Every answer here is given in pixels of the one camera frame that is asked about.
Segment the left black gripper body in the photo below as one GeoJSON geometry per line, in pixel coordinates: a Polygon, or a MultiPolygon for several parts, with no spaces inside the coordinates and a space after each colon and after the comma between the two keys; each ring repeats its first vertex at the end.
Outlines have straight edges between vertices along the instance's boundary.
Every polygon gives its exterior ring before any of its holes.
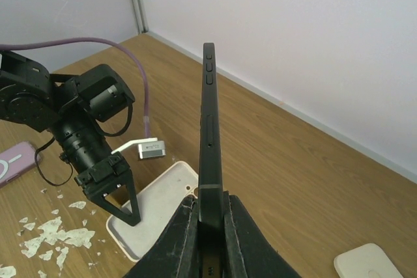
{"type": "Polygon", "coordinates": [[[61,121],[53,125],[53,137],[71,164],[74,178],[85,193],[110,193],[129,176],[129,165],[120,153],[111,153],[98,124],[93,121],[61,121]]]}

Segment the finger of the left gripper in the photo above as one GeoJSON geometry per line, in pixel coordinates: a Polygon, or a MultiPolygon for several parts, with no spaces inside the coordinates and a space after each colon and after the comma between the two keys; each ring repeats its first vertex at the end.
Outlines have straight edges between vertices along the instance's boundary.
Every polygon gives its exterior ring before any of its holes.
{"type": "Polygon", "coordinates": [[[101,207],[106,212],[125,222],[126,224],[133,226],[134,217],[132,214],[123,212],[119,207],[116,207],[114,204],[110,203],[106,199],[106,194],[99,191],[98,193],[86,193],[87,199],[93,202],[95,205],[101,207]]]}
{"type": "Polygon", "coordinates": [[[126,190],[128,192],[129,201],[132,209],[132,213],[128,216],[128,225],[137,225],[141,221],[139,206],[137,203],[137,195],[134,184],[134,178],[131,171],[126,174],[126,190]]]}

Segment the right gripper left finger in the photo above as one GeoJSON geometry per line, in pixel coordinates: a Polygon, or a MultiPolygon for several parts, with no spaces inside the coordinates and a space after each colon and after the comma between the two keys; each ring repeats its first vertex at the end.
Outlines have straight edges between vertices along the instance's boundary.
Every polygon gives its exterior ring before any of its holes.
{"type": "Polygon", "coordinates": [[[126,277],[199,277],[197,201],[183,198],[156,243],[126,277]]]}

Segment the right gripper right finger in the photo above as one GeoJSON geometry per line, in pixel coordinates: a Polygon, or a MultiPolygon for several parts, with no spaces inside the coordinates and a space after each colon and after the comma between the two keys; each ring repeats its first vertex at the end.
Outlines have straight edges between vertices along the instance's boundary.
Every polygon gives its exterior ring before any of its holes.
{"type": "Polygon", "coordinates": [[[299,277],[269,244],[236,195],[223,194],[224,277],[299,277]]]}

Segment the beige phone case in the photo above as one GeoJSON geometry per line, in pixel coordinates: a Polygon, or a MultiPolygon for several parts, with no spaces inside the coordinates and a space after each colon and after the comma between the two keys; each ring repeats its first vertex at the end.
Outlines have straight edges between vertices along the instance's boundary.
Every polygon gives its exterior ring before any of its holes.
{"type": "Polygon", "coordinates": [[[183,198],[197,198],[198,174],[178,161],[137,194],[141,221],[130,226],[111,215],[106,228],[127,259],[138,262],[151,249],[183,198]]]}

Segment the black smartphone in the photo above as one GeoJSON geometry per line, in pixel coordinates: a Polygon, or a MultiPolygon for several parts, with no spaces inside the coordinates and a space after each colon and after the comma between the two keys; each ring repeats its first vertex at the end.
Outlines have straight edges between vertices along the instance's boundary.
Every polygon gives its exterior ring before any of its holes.
{"type": "Polygon", "coordinates": [[[202,277],[223,276],[224,209],[215,45],[203,44],[198,250],[202,277]]]}

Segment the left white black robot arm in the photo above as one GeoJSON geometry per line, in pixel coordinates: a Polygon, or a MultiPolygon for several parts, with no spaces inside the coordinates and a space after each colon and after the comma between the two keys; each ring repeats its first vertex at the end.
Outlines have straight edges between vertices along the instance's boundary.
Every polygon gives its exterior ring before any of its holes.
{"type": "Polygon", "coordinates": [[[130,125],[132,91],[110,66],[99,64],[81,75],[51,74],[41,64],[2,51],[1,120],[52,134],[60,159],[76,172],[75,182],[86,198],[130,226],[140,220],[131,168],[112,151],[100,123],[127,109],[130,125]]]}

